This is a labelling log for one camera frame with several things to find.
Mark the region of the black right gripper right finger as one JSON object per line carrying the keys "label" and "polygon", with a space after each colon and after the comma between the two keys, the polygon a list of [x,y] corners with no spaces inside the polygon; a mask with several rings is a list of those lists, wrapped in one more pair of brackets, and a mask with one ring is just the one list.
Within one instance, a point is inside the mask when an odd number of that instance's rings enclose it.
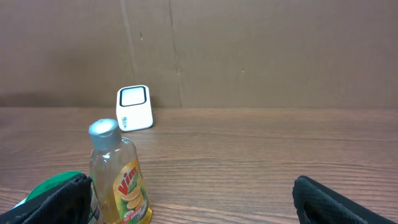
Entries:
{"label": "black right gripper right finger", "polygon": [[292,196],[300,224],[396,224],[304,175]]}

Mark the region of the yellow dish soap bottle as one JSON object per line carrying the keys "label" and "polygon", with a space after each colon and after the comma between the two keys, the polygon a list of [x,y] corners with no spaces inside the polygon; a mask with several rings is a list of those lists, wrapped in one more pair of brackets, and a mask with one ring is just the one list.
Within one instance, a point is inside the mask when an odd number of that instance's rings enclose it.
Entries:
{"label": "yellow dish soap bottle", "polygon": [[90,177],[106,223],[149,224],[152,207],[134,143],[122,136],[116,120],[89,127],[93,143]]}

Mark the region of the green lid jar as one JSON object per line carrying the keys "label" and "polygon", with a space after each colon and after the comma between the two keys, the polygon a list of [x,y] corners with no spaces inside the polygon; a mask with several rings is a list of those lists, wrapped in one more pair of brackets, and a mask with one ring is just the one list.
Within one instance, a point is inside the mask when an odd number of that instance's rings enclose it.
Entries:
{"label": "green lid jar", "polygon": [[[58,187],[59,185],[63,184],[65,181],[79,174],[83,173],[80,171],[67,171],[47,179],[46,181],[36,186],[36,188],[32,190],[24,200],[20,201],[17,205],[15,205],[14,208],[24,204],[26,201],[29,201],[48,190],[53,189],[54,187]],[[98,204],[95,191],[93,190],[92,185],[90,186],[90,197],[91,197],[91,203],[90,203],[90,212],[88,215],[88,224],[103,224],[104,217],[103,214],[101,213],[101,209]]]}

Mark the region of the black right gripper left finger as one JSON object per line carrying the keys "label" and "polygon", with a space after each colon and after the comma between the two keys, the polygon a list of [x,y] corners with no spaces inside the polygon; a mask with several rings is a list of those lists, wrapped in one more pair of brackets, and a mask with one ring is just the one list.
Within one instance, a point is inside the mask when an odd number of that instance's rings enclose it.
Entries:
{"label": "black right gripper left finger", "polygon": [[1,215],[1,224],[87,224],[92,179],[77,174]]}

